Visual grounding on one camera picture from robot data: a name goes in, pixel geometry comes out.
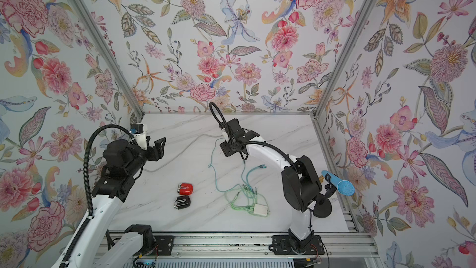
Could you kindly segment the white power strip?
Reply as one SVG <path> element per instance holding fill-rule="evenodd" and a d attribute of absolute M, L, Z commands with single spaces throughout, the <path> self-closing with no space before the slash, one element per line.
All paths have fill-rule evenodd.
<path fill-rule="evenodd" d="M 210 139 L 220 139 L 220 138 L 223 138 L 221 135 L 209 135 L 209 134 L 201 134 L 199 135 L 198 137 L 196 137 L 195 139 L 193 139 L 191 141 L 191 143 L 187 144 L 182 151 L 180 151 L 176 156 L 172 157 L 169 161 L 167 161 L 166 163 L 164 163 L 163 165 L 159 166 L 158 168 L 155 168 L 153 170 L 147 170 L 147 169 L 144 169 L 143 171 L 146 172 L 146 173 L 155 173 L 163 168 L 165 168 L 166 166 L 168 166 L 169 164 L 171 164 L 173 161 L 175 161 L 176 159 L 178 159 L 181 155 L 183 155 L 194 143 L 196 143 L 198 140 L 200 139 L 204 139 L 204 138 L 210 138 Z"/>

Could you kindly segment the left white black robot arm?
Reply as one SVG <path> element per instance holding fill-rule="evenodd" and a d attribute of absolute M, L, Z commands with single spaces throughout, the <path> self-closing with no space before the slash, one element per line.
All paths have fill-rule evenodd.
<path fill-rule="evenodd" d="M 95 138 L 106 129 L 123 131 L 127 138 L 110 142 L 103 152 L 106 161 L 95 186 L 89 181 L 89 155 Z M 140 258 L 151 254 L 157 241 L 149 225 L 131 225 L 119 241 L 100 258 L 96 258 L 99 247 L 117 212 L 141 176 L 149 161 L 164 157 L 166 138 L 150 144 L 143 124 L 132 124 L 126 129 L 116 124 L 98 128 L 86 145 L 83 162 L 83 180 L 86 193 L 87 212 L 73 238 L 62 255 L 54 263 L 56 268 L 120 268 L 132 257 Z"/>

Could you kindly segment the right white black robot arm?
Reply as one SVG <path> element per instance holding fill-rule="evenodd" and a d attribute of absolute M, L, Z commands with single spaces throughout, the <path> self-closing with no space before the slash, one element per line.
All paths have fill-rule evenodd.
<path fill-rule="evenodd" d="M 209 110 L 224 135 L 224 142 L 220 144 L 224 156 L 239 154 L 244 161 L 254 157 L 280 171 L 283 196 L 293 212 L 287 234 L 272 236 L 269 250 L 275 256 L 293 256 L 302 268 L 317 263 L 323 255 L 328 256 L 321 237 L 313 230 L 314 211 L 309 208 L 322 191 L 311 159 L 285 153 L 259 133 L 242 128 L 238 119 L 227 121 L 213 102 Z"/>

